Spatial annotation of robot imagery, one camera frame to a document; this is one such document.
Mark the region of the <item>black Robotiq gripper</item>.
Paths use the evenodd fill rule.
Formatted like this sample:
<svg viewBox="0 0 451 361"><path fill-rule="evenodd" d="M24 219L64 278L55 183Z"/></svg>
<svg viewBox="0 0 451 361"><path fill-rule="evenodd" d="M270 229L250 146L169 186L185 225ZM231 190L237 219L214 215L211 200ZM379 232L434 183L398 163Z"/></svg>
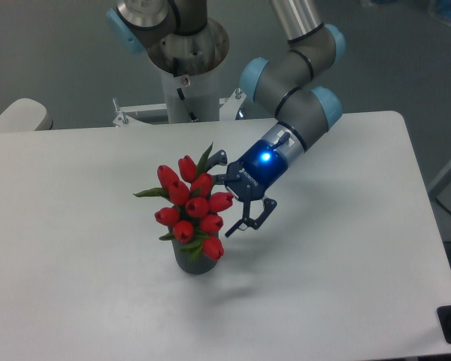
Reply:
<svg viewBox="0 0 451 361"><path fill-rule="evenodd" d="M214 166L225 166L221 174L212 175ZM265 191L288 169L288 164L273 146L265 140L258 140L237 161L228 165L228 157L224 150L219 150L207 161L205 171L213 185L225 185L244 202L242 217L228 231L230 237L236 230L248 228L259 229L277 207L277 201L270 198L262 200L263 210L257 218L250 216L252 201L259 200Z"/></svg>

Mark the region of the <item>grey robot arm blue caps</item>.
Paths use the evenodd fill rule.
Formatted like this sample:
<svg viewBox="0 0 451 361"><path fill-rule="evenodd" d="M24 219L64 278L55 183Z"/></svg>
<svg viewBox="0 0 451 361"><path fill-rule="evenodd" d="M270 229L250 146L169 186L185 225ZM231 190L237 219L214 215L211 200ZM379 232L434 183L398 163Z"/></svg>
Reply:
<svg viewBox="0 0 451 361"><path fill-rule="evenodd" d="M217 177L243 205L235 229L258 229L276 207L266 190L341 118L329 89L305 86L344 55L345 40L325 24L312 1L271 4L289 43L278 62L252 60L239 93L263 107L275 125ZM120 1L106 15L131 53L146 53L160 71L170 123L218 120L216 72L229 52L225 29L207 14L204 1Z"/></svg>

